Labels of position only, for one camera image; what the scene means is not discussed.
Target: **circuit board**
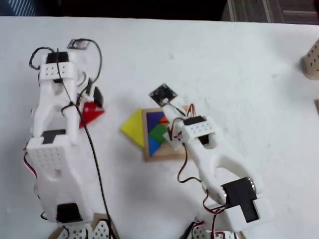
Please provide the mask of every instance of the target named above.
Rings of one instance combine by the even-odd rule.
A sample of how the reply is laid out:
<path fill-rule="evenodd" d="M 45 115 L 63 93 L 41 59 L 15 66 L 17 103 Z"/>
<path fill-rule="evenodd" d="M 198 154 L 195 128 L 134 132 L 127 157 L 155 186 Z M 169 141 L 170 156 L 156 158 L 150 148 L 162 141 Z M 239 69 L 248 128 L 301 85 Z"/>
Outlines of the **circuit board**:
<path fill-rule="evenodd" d="M 156 90 L 151 92 L 149 96 L 160 106 L 163 107 L 174 99 L 177 94 L 166 84 L 160 85 Z"/>

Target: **red triangle piece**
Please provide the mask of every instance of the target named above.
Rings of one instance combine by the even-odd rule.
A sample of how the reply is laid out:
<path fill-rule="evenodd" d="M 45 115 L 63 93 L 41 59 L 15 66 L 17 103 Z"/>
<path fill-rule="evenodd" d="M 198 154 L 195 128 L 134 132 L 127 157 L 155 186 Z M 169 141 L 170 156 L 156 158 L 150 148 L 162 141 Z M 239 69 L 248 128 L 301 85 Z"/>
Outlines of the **red triangle piece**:
<path fill-rule="evenodd" d="M 98 116 L 104 113 L 104 109 L 97 106 L 94 102 L 86 102 L 83 106 L 82 118 L 85 124 L 89 124 L 95 120 Z M 80 128 L 83 128 L 84 124 L 80 122 Z"/>
<path fill-rule="evenodd" d="M 159 120 L 160 123 L 168 123 L 168 120 L 166 118 L 166 116 L 163 116 L 160 120 Z"/>

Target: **white tabletop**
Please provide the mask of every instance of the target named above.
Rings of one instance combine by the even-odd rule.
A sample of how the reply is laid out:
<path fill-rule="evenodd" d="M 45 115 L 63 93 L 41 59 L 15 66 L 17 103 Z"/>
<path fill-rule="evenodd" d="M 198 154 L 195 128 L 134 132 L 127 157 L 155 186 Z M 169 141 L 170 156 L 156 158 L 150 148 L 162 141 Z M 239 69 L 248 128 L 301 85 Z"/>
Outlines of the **white tabletop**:
<path fill-rule="evenodd" d="M 38 46 L 62 49 L 77 37 L 96 40 L 103 52 L 98 86 L 107 112 L 89 130 L 122 239 L 178 238 L 204 197 L 198 183 L 177 182 L 182 162 L 145 163 L 141 149 L 119 130 L 138 107 L 156 107 L 148 93 L 164 82 L 211 115 L 260 172 L 276 218 L 249 230 L 247 239 L 318 236 L 319 116 L 313 100 L 319 98 L 319 82 L 305 78 L 298 62 L 317 40 L 319 27 L 1 17 L 0 33 L 1 238 L 46 238 L 56 227 L 40 218 L 34 177 L 22 162 L 30 109 L 39 95 L 37 72 L 28 61 Z M 96 49 L 91 46 L 85 55 L 95 75 Z M 102 212 L 90 162 L 90 200 Z M 197 175 L 192 162 L 184 175 Z"/>

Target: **robotic arm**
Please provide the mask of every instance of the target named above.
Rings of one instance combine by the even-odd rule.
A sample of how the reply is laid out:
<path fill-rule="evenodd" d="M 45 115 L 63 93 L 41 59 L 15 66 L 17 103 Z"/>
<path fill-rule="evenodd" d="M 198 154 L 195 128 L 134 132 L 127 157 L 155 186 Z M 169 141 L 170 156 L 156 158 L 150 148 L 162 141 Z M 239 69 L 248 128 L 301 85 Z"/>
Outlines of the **robotic arm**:
<path fill-rule="evenodd" d="M 103 97 L 77 67 L 76 54 L 72 52 L 52 52 L 43 56 L 39 86 L 39 104 L 31 113 L 34 119 L 32 138 L 26 146 L 36 172 L 35 192 L 48 221 L 68 225 L 89 223 L 93 220 L 93 211 L 83 178 L 76 170 L 85 160 L 79 142 L 80 116 L 75 107 L 66 106 L 70 101 L 76 104 L 83 90 L 80 109 L 87 101 L 102 106 Z M 61 114 L 65 116 L 66 128 L 47 130 L 54 116 Z"/>
<path fill-rule="evenodd" d="M 218 216 L 216 229 L 240 232 L 270 221 L 273 212 L 268 199 L 261 196 L 264 186 L 260 176 L 229 146 L 212 118 L 195 114 L 188 116 L 191 106 L 188 111 L 182 110 L 177 95 L 166 85 L 157 88 L 150 96 L 156 102 L 162 101 L 159 105 L 170 122 L 164 138 L 174 149 L 185 145 L 198 168 L 203 190 L 218 204 L 227 205 Z M 237 175 L 239 180 L 220 185 L 216 178 L 216 169 L 220 167 Z M 203 211 L 197 217 L 205 222 L 206 229 L 211 230 L 210 213 Z"/>

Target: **yellow triangle piece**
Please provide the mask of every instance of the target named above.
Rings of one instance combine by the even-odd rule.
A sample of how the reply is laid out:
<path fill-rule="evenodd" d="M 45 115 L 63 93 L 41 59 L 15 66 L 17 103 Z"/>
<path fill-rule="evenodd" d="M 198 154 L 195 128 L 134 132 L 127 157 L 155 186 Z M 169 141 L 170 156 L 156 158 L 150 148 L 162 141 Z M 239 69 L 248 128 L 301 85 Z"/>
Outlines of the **yellow triangle piece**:
<path fill-rule="evenodd" d="M 139 108 L 126 122 L 124 122 L 124 124 L 122 124 L 121 131 L 123 131 L 139 146 L 144 148 L 141 108 Z"/>

